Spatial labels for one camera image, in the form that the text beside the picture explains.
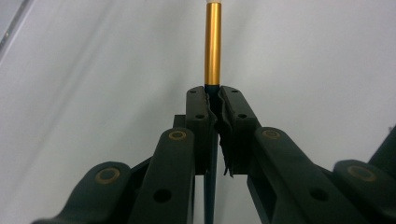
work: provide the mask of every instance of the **gold cylinder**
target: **gold cylinder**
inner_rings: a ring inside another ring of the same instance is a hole
[[[220,84],[221,3],[206,5],[205,84]]]

